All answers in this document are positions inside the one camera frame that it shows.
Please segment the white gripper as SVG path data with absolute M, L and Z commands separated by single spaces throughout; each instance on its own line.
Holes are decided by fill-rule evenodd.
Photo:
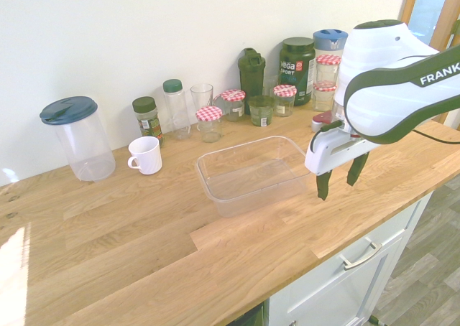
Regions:
M 354 186 L 369 152 L 378 147 L 361 137 L 354 138 L 340 128 L 319 131 L 311 140 L 305 157 L 305 166 L 316 176 L 318 197 L 326 200 L 329 192 L 329 181 L 332 169 L 353 160 L 347 174 L 347 184 Z

